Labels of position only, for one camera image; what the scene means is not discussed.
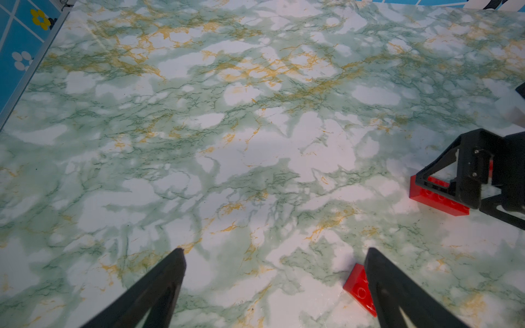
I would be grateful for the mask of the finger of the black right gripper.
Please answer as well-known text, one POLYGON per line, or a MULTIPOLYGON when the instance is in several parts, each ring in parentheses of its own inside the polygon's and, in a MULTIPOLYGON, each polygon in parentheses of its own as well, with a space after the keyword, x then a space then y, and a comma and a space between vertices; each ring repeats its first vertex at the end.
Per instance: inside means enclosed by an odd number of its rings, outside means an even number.
POLYGON ((489 180, 489 162, 504 145, 504 137, 482 128, 463 133, 435 161, 416 174, 416 185, 470 209, 480 209, 481 187, 489 180), (457 170, 448 187, 429 180, 434 173, 454 163, 457 170))
POLYGON ((524 197, 500 194, 481 200, 479 210, 507 224, 524 229, 524 219, 513 213, 524 214, 524 197))

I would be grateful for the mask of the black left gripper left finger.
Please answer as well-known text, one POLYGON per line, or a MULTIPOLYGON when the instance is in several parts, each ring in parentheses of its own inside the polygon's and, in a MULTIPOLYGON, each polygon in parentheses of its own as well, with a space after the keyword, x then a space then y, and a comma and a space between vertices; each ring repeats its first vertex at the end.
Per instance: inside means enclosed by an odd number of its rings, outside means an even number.
POLYGON ((84 327, 169 327, 186 271, 176 248, 84 327))

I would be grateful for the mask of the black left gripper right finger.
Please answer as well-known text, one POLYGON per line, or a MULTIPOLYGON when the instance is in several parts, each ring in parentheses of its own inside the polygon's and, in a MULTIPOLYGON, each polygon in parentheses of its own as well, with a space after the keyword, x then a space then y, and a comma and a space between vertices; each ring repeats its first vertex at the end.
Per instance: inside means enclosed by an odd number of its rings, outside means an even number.
POLYGON ((379 250, 372 247, 365 259, 369 290, 381 327, 466 327, 379 250))

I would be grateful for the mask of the long red lego brick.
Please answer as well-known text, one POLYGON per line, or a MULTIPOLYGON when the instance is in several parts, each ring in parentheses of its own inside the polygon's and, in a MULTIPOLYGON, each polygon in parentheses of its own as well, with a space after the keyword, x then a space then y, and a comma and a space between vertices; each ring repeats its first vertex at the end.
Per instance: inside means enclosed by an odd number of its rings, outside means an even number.
POLYGON ((455 178, 448 182, 433 176, 454 162, 454 159, 437 159, 412 176, 410 199, 455 217, 479 210, 482 186, 492 178, 493 161, 482 160, 480 164, 460 161, 455 178))

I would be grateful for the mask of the red square lego brick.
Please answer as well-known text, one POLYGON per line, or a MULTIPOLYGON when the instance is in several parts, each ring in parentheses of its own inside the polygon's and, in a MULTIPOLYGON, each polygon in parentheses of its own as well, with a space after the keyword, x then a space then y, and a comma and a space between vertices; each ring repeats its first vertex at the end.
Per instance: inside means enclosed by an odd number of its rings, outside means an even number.
POLYGON ((343 285, 343 290, 349 293, 369 314, 377 317, 364 265, 354 265, 350 276, 343 285))

